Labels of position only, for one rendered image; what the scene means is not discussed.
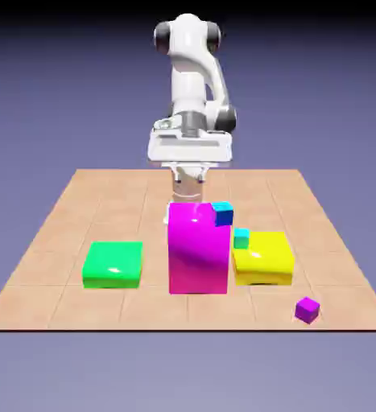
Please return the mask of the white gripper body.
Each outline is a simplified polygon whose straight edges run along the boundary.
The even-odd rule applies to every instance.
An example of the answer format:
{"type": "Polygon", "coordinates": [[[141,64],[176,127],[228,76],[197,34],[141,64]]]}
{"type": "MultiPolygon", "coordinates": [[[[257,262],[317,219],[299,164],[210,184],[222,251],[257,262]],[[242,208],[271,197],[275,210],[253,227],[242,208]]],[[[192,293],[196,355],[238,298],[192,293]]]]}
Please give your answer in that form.
{"type": "Polygon", "coordinates": [[[229,163],[232,141],[226,132],[199,130],[199,136],[192,138],[179,129],[152,130],[147,157],[154,163],[229,163]]]}

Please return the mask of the small blue cube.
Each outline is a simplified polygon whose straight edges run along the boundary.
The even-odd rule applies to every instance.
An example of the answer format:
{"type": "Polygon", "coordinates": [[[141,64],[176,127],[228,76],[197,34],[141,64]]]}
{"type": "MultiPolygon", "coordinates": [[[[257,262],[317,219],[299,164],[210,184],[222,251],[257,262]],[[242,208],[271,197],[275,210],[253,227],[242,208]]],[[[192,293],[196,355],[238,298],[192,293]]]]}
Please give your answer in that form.
{"type": "Polygon", "coordinates": [[[211,205],[216,226],[231,225],[233,223],[233,206],[229,201],[212,202],[211,205]]]}

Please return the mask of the small teal cube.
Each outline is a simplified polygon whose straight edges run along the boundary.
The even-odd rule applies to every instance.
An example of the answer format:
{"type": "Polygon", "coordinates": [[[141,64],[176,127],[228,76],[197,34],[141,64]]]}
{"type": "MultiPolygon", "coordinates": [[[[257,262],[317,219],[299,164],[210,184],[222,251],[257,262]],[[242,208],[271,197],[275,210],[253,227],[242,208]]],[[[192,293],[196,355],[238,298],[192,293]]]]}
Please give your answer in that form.
{"type": "Polygon", "coordinates": [[[250,243],[250,230],[247,228],[235,228],[233,231],[233,247],[235,249],[247,249],[250,243]]]}

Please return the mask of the small purple cube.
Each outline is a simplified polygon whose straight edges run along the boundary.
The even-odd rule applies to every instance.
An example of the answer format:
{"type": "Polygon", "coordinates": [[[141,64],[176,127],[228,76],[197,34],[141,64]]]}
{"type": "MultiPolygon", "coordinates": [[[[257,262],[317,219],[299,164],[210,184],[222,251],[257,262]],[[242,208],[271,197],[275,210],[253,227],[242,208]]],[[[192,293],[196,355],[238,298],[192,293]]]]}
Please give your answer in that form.
{"type": "Polygon", "coordinates": [[[307,324],[311,324],[319,315],[320,304],[314,299],[305,296],[295,305],[295,317],[307,324]]]}

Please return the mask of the large magenta box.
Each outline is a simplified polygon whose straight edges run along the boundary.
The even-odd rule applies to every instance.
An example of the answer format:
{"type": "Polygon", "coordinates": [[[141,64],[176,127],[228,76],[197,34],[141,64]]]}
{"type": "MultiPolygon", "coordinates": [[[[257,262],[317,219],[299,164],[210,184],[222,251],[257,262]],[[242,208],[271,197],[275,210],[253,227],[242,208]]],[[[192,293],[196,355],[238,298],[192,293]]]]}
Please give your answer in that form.
{"type": "Polygon", "coordinates": [[[216,226],[211,203],[171,203],[167,223],[169,292],[223,295],[232,225],[216,226]]]}

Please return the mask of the large yellow box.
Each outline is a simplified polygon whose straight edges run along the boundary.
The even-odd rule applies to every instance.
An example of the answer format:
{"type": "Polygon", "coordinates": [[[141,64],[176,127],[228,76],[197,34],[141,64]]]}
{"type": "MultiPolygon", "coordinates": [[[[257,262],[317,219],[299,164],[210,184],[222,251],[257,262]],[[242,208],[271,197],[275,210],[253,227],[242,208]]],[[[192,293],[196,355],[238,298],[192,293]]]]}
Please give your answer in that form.
{"type": "Polygon", "coordinates": [[[238,286],[290,286],[295,256],[284,232],[250,232],[247,247],[232,246],[238,286]]]}

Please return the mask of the large green box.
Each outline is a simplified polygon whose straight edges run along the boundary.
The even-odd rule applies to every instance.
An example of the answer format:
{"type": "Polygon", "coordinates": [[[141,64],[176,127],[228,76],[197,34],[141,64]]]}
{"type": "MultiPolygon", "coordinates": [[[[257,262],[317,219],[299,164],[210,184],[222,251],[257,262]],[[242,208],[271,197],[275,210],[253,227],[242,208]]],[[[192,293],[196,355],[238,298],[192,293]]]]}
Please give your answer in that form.
{"type": "Polygon", "coordinates": [[[84,288],[138,288],[143,267],[141,241],[94,241],[82,266],[84,288]]]}

